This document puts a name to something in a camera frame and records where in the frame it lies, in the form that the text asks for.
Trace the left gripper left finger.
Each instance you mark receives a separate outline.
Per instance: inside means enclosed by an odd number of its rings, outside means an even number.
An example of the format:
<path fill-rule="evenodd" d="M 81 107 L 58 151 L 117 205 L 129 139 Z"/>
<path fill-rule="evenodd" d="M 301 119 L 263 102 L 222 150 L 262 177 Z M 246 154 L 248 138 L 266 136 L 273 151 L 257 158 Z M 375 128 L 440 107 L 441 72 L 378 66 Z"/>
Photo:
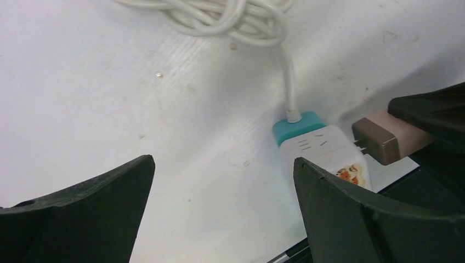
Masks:
<path fill-rule="evenodd" d="M 1 209 L 1 262 L 129 262 L 155 174 L 151 155 Z"/>

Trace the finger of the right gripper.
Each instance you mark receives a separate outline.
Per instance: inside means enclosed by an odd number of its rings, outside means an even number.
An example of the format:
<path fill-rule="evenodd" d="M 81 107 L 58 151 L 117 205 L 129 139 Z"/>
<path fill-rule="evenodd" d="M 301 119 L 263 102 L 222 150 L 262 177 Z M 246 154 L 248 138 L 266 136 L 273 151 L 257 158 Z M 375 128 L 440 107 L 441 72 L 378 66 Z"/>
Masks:
<path fill-rule="evenodd" d="M 437 139 L 409 157 L 464 203 L 464 144 Z"/>
<path fill-rule="evenodd" d="M 388 113 L 426 130 L 464 132 L 464 83 L 390 100 Z"/>

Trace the brown wall charger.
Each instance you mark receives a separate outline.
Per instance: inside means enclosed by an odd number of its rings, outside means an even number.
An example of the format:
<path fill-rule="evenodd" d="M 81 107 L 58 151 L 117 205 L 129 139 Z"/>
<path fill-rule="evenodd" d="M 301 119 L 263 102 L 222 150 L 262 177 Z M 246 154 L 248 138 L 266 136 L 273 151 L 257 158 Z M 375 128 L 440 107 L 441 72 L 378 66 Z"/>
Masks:
<path fill-rule="evenodd" d="M 395 163 L 434 142 L 435 138 L 382 110 L 351 126 L 355 145 L 382 165 Z"/>

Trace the white cube socket adapter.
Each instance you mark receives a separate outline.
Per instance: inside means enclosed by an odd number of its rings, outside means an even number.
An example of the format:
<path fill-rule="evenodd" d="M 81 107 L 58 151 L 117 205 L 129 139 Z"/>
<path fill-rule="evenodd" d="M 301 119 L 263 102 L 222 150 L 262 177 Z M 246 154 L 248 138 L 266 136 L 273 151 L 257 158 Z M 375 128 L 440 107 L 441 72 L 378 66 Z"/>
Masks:
<path fill-rule="evenodd" d="M 285 140 L 280 154 L 285 171 L 290 174 L 294 160 L 303 157 L 343 180 L 373 190 L 364 155 L 335 125 Z"/>

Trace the teal power strip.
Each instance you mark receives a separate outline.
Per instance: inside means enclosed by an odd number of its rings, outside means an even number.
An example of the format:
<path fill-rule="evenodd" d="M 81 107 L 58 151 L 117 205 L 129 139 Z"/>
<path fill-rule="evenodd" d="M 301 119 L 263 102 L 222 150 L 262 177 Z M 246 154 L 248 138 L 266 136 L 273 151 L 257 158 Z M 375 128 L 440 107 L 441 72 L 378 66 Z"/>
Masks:
<path fill-rule="evenodd" d="M 302 113 L 302 119 L 297 123 L 289 123 L 286 119 L 275 123 L 272 127 L 272 132 L 278 147 L 280 147 L 288 139 L 325 126 L 326 124 L 315 112 L 308 111 Z"/>

